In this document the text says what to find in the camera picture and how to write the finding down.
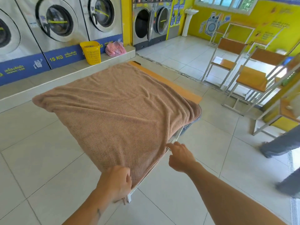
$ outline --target yellow basket on ledge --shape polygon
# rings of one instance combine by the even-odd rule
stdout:
[[[88,64],[95,65],[101,63],[100,44],[96,41],[81,42],[80,46]]]

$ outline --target brown blanket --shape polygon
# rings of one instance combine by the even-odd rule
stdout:
[[[58,116],[100,171],[129,167],[133,187],[164,155],[171,136],[201,113],[198,104],[128,63],[32,101]]]

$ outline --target silver washing machine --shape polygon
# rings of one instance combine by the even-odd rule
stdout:
[[[48,70],[15,0],[0,0],[0,86]]]
[[[79,0],[16,0],[51,68],[85,59],[88,34]]]
[[[105,52],[109,42],[123,42],[121,0],[80,0],[90,41]]]
[[[136,50],[151,45],[155,0],[133,0],[132,40]]]
[[[168,25],[171,15],[172,0],[156,0],[155,18],[152,32],[152,45],[167,39]]]

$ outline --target pink plastic bag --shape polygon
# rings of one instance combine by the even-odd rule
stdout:
[[[105,48],[105,52],[109,56],[119,56],[119,55],[125,54],[126,50],[123,47],[122,42],[115,41],[113,43],[110,42],[109,44],[107,44],[107,46]]]

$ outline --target forearm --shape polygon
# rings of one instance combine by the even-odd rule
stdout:
[[[186,174],[195,184],[216,225],[285,224],[268,209],[205,170],[200,163],[191,163]]]
[[[94,190],[62,225],[96,225],[110,202],[109,194]]]

